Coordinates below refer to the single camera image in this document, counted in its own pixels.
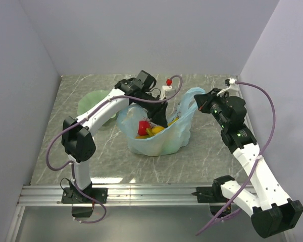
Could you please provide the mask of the yellow fake banana bunch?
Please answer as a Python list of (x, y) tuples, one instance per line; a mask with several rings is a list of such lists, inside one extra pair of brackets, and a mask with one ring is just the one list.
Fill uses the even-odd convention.
[(147, 131), (147, 135), (146, 136), (139, 136), (137, 134), (137, 136), (135, 137), (136, 139), (147, 139), (147, 138), (151, 138), (153, 136), (155, 136), (156, 134), (160, 133), (161, 131), (163, 131), (165, 128), (162, 126), (156, 126), (156, 125), (152, 125), (151, 122), (150, 123), (150, 128), (146, 129)]

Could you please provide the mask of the red fake apple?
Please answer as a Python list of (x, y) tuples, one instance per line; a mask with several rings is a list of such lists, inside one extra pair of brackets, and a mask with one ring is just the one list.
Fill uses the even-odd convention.
[(138, 127), (138, 135), (139, 136), (146, 136), (147, 135), (147, 131), (146, 129), (150, 128), (150, 123), (146, 120), (141, 120), (139, 121), (139, 127)]

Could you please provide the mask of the light blue plastic bag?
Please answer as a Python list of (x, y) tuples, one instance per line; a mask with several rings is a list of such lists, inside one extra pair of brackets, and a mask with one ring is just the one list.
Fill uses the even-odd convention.
[(137, 104), (120, 111), (117, 126), (125, 135), (128, 148), (135, 154), (145, 156), (162, 156), (176, 153), (188, 144), (191, 135), (190, 128), (197, 104), (196, 94), (205, 94), (200, 87), (190, 88), (181, 97), (174, 112), (167, 119), (168, 127), (160, 133), (147, 139), (136, 139), (139, 121), (147, 120), (146, 111)]

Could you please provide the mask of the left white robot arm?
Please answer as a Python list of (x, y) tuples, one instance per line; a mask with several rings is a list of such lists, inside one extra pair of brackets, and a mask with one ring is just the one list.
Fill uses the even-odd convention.
[(73, 162), (70, 190), (79, 202), (85, 203), (91, 198), (88, 160), (96, 151), (93, 136), (113, 115), (134, 103), (146, 110), (147, 118), (152, 123), (167, 126), (168, 103), (150, 94), (156, 82), (149, 73), (141, 71), (137, 77), (116, 83), (106, 98), (86, 113), (64, 120), (61, 143)]

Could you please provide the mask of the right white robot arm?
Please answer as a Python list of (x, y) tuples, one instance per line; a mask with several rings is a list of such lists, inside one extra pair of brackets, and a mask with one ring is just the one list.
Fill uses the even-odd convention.
[(293, 200), (269, 169), (251, 130), (245, 124), (245, 101), (214, 88), (209, 93), (195, 95), (199, 111), (211, 114), (221, 127), (221, 138), (242, 169), (250, 177), (256, 194), (253, 195), (231, 176), (214, 179), (212, 190), (196, 189), (198, 202), (232, 200), (247, 213), (262, 238), (294, 228), (303, 213), (299, 200)]

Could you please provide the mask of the light green wavy plate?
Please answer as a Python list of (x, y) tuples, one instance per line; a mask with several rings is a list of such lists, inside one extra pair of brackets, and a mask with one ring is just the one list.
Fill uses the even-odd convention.
[(89, 111), (91, 109), (94, 109), (94, 107), (99, 104), (101, 101), (104, 101), (104, 99), (109, 95), (110, 91), (106, 90), (95, 90), (90, 93), (87, 93), (85, 96), (83, 96), (80, 101), (78, 102), (77, 107), (77, 117), (79, 120), (80, 116), (84, 115), (85, 113), (90, 113)]

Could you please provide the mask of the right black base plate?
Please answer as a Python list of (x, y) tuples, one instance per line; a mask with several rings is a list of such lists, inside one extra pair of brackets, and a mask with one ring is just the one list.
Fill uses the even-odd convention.
[(196, 187), (196, 191), (191, 193), (196, 196), (198, 203), (226, 203), (236, 192), (225, 197), (223, 195), (222, 186), (212, 186), (212, 187)]

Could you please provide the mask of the aluminium rail frame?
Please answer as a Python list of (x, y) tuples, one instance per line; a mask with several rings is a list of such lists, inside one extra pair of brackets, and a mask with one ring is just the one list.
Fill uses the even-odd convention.
[[(220, 143), (228, 147), (221, 138)], [(192, 154), (214, 150), (209, 132), (198, 134), (199, 143), (188, 144)], [(232, 200), (226, 203), (198, 203), (191, 193), (196, 187), (212, 184), (113, 184), (92, 182), (91, 196), (80, 201), (70, 190), (73, 162), (67, 157), (60, 165), (45, 157), (49, 170), (69, 171), (66, 187), (27, 186), (17, 203), (13, 234), (9, 240), (18, 241), (257, 241), (247, 213)], [(128, 145), (118, 148), (109, 165), (123, 168), (130, 164), (132, 152)], [(105, 165), (93, 156), (88, 160), (89, 174), (93, 168), (104, 171)]]

